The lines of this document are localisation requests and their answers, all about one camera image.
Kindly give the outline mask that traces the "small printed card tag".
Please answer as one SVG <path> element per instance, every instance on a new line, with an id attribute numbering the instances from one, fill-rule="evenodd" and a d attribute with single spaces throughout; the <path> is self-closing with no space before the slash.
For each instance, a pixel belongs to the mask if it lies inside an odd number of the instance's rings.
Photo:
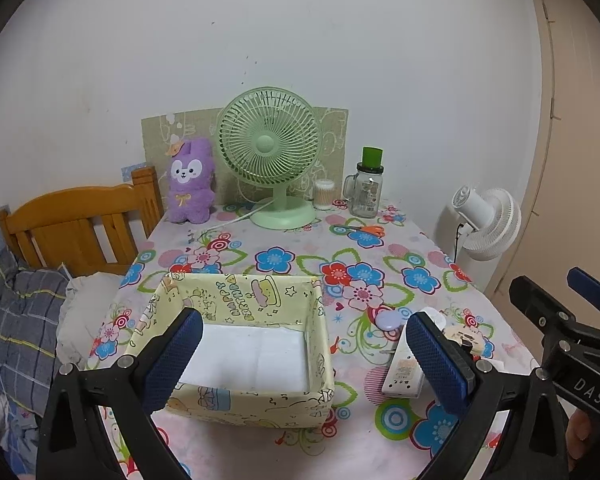
<path id="1" fill-rule="evenodd" d="M 443 330 L 444 336 L 461 347 L 468 348 L 473 356 L 481 356 L 486 342 L 479 332 L 460 325 L 449 325 Z"/>

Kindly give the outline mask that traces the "white power strip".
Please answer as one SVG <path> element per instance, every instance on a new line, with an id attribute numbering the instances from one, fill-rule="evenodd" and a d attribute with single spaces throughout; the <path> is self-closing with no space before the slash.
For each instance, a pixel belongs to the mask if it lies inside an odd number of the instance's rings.
<path id="1" fill-rule="evenodd" d="M 394 398 L 416 399 L 422 392 L 425 376 L 403 332 L 381 387 L 381 392 Z"/>

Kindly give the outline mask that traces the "white earbuds case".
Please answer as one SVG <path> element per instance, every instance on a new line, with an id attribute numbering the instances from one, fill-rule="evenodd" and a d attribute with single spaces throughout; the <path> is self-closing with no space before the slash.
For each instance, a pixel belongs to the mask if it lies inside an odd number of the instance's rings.
<path id="1" fill-rule="evenodd" d="M 430 320 L 434 322 L 434 325 L 437 326 L 437 329 L 440 330 L 440 332 L 444 331 L 446 326 L 446 317 L 444 314 L 430 307 L 424 307 L 420 309 L 420 312 L 426 313 L 426 315 L 428 315 L 428 318 L 430 318 Z"/>

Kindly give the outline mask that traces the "lilac round case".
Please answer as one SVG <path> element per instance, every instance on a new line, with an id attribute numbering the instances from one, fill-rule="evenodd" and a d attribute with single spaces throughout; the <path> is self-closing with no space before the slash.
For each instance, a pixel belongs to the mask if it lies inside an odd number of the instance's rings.
<path id="1" fill-rule="evenodd" d="M 392 332 L 404 324 L 404 318 L 397 310 L 379 310 L 374 323 L 383 332 Z"/>

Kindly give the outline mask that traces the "beige door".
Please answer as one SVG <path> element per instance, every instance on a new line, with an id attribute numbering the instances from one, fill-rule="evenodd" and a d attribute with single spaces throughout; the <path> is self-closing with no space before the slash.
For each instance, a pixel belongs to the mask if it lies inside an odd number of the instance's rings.
<path id="1" fill-rule="evenodd" d="M 510 303 L 508 286 L 527 275 L 600 327 L 600 312 L 566 285 L 580 266 L 600 280 L 600 21 L 583 0 L 533 0 L 542 58 L 541 120 L 526 196 L 526 225 L 488 293 L 517 335 L 540 336 Z"/>

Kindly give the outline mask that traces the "white clip fan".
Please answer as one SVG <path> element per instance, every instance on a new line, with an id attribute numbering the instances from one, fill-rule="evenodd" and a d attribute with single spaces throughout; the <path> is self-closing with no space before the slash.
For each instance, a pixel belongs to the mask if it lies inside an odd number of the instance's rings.
<path id="1" fill-rule="evenodd" d="M 504 188 L 480 194 L 464 185 L 454 193 L 452 207 L 465 220 L 458 242 L 469 258 L 491 261 L 514 244 L 521 228 L 521 209 Z"/>

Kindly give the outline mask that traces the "plaid blue pillow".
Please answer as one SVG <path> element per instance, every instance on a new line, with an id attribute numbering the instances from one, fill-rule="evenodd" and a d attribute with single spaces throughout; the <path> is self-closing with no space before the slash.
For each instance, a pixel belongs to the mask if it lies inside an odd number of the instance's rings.
<path id="1" fill-rule="evenodd" d="M 60 367 L 56 356 L 60 307 L 68 278 L 33 269 L 8 248 L 0 252 L 0 391 L 42 416 Z"/>

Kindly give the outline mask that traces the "white pillow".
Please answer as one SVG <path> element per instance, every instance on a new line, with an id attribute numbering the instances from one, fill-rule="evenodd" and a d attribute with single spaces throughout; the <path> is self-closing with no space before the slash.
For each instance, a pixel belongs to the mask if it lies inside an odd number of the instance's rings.
<path id="1" fill-rule="evenodd" d="M 56 354 L 61 364 L 84 369 L 121 280 L 120 275 L 97 272 L 69 281 L 56 330 Z"/>

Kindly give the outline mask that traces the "floral tablecloth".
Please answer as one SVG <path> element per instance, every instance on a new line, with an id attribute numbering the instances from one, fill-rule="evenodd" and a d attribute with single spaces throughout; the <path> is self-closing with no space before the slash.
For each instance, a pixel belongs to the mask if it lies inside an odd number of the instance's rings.
<path id="1" fill-rule="evenodd" d="M 140 248 L 102 321 L 86 365 L 110 367 L 126 351 L 136 323 L 170 272 L 291 275 L 321 284 L 335 397 L 314 428 L 232 425 L 166 407 L 152 419 L 183 469 L 195 479 L 411 479 L 454 427 L 428 385 L 416 399 L 381 392 L 402 330 L 383 332 L 379 310 L 404 320 L 424 307 L 446 326 L 479 332 L 483 356 L 525 375 L 535 358 L 491 301 L 401 211 L 361 219 L 332 208 L 302 228 L 274 231 L 231 206 L 196 224 L 161 221 Z M 350 226 L 382 226 L 383 238 Z"/>

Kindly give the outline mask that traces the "wooden bed headboard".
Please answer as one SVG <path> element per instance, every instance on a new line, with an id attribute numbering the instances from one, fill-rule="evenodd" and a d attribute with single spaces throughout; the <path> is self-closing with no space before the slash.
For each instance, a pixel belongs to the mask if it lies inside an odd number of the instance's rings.
<path id="1" fill-rule="evenodd" d="M 116 186 L 79 186 L 38 196 L 13 212 L 0 209 L 7 247 L 35 269 L 62 264 L 76 275 L 123 275 L 138 255 L 130 215 L 146 235 L 163 216 L 154 167 L 132 172 Z"/>

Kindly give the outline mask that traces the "glass jar green lid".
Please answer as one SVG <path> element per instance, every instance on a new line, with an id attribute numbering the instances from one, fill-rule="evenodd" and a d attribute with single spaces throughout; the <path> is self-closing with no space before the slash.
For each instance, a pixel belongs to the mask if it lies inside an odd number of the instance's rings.
<path id="1" fill-rule="evenodd" d="M 342 196 L 354 216 L 370 219 L 378 213 L 384 178 L 381 159 L 381 148 L 366 146 L 356 164 L 356 173 L 344 179 Z"/>

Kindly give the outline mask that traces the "cotton swab container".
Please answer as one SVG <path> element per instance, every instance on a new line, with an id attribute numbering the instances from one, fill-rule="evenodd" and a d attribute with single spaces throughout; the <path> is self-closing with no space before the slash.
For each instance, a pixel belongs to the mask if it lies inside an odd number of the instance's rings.
<path id="1" fill-rule="evenodd" d="M 335 182 L 329 179 L 317 179 L 313 182 L 313 206 L 318 210 L 329 210 L 336 191 Z"/>

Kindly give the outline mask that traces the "purple plush rabbit toy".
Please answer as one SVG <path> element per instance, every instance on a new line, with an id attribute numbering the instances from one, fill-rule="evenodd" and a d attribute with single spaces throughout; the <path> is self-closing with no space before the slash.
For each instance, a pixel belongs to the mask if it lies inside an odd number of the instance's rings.
<path id="1" fill-rule="evenodd" d="M 169 155 L 169 221 L 207 222 L 215 198 L 211 141 L 207 138 L 183 140 L 170 147 Z"/>

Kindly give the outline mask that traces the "green desk fan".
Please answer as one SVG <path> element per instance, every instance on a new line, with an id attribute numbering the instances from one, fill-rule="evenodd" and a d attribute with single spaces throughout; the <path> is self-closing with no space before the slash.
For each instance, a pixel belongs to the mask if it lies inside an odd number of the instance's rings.
<path id="1" fill-rule="evenodd" d="M 237 181 L 272 191 L 251 211 L 256 226 L 285 231 L 315 219 L 308 200 L 288 194 L 322 148 L 318 119 L 305 99 L 277 87 L 247 90 L 222 109 L 215 134 L 219 153 Z"/>

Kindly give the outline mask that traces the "orange handled scissors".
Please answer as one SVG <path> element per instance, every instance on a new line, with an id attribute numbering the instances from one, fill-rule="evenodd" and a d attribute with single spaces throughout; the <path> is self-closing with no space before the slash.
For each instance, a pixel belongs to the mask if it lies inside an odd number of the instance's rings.
<path id="1" fill-rule="evenodd" d="M 385 229 L 382 226 L 350 226 L 349 230 L 351 232 L 364 232 L 378 238 L 383 238 L 386 235 Z"/>

